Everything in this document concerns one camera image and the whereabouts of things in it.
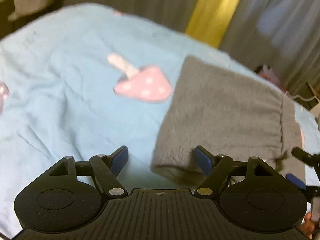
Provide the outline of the right hand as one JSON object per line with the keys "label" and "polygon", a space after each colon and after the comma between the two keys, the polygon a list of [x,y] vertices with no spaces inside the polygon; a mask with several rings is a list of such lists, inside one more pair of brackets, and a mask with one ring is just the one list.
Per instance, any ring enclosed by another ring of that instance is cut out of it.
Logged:
{"label": "right hand", "polygon": [[309,239],[312,239],[313,236],[313,231],[315,229],[315,224],[314,222],[311,220],[311,216],[312,213],[308,212],[305,217],[304,217],[304,223],[302,223],[299,227],[299,230],[306,235],[306,237],[308,237]]}

